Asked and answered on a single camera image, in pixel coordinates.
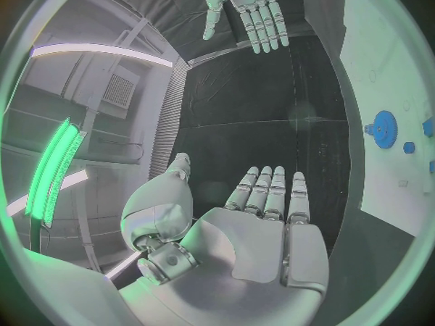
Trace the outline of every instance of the blue gear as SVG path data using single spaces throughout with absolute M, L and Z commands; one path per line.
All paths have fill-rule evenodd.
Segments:
M 381 111 L 375 117 L 373 123 L 373 137 L 376 145 L 381 149 L 391 148 L 397 139 L 397 121 L 389 111 Z

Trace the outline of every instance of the fluorescent light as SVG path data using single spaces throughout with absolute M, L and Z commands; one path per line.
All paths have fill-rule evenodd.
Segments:
M 68 175 L 65 177 L 65 179 L 62 182 L 62 185 L 60 186 L 60 189 L 63 190 L 64 188 L 68 188 L 72 185 L 75 185 L 76 183 L 81 183 L 84 180 L 88 179 L 88 175 L 86 174 L 86 170 L 81 170 L 80 172 L 75 172 L 74 174 Z M 6 207 L 7 214 L 9 216 L 14 216 L 16 213 L 20 212 L 25 208 L 25 205 L 27 204 L 29 195 L 26 194 L 25 196 L 21 197 L 20 199 L 17 199 L 10 205 Z
M 117 46 L 99 45 L 97 43 L 59 43 L 57 45 L 48 45 L 36 47 L 33 49 L 31 56 L 39 57 L 45 54 L 53 54 L 58 52 L 101 52 L 109 54 L 117 54 L 119 56 L 132 57 L 146 62 L 156 63 L 165 67 L 173 67 L 173 63 L 165 59 L 152 56 L 143 52 L 134 51 L 133 49 L 124 49 Z
M 136 251 L 127 259 L 119 263 L 114 269 L 106 274 L 108 279 L 112 279 L 116 274 L 122 272 L 125 268 L 127 268 L 134 260 L 136 260 L 141 255 L 141 252 Z

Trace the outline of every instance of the green light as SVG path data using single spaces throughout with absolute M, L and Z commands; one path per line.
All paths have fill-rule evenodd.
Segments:
M 63 136 L 65 131 L 67 130 L 68 126 L 70 125 L 70 118 L 67 118 L 59 128 L 57 128 L 56 133 L 54 134 L 53 138 L 51 139 L 49 145 L 47 146 L 45 152 L 43 153 L 41 160 L 38 164 L 38 167 L 35 171 L 35 176 L 33 176 L 32 184 L 30 185 L 29 190 L 29 197 L 27 201 L 27 205 L 25 208 L 25 214 L 30 215 L 33 210 L 33 204 L 35 201 L 35 195 L 36 191 L 38 190 L 39 182 L 41 181 L 41 176 L 44 172 L 44 169 L 46 167 L 46 164 L 48 160 L 50 159 L 51 154 L 54 151 L 54 148 L 56 147 L 57 143 L 59 142 L 60 138 Z
M 44 217 L 44 211 L 51 190 L 51 182 L 62 163 L 62 159 L 64 158 L 77 134 L 78 129 L 73 125 L 69 125 L 46 163 L 38 185 L 38 190 L 36 191 L 35 201 L 33 203 L 32 217 L 38 220 L 42 220 Z
M 57 202 L 57 197 L 59 195 L 60 186 L 62 185 L 62 181 L 63 181 L 65 174 L 68 170 L 68 167 L 71 164 L 71 161 L 73 160 L 75 152 L 77 152 L 84 137 L 85 137 L 85 134 L 80 134 L 80 133 L 76 134 L 76 136 L 74 137 L 74 140 L 70 144 L 69 149 L 66 151 L 66 153 L 61 161 L 61 165 L 59 166 L 57 173 L 54 176 L 54 179 L 51 183 L 51 190 L 50 190 L 50 194 L 49 194 L 49 199 L 47 201 L 45 212 L 43 213 L 43 221 L 50 228 L 51 228 L 51 224 L 53 222 L 54 208 L 56 207 L 56 202 Z

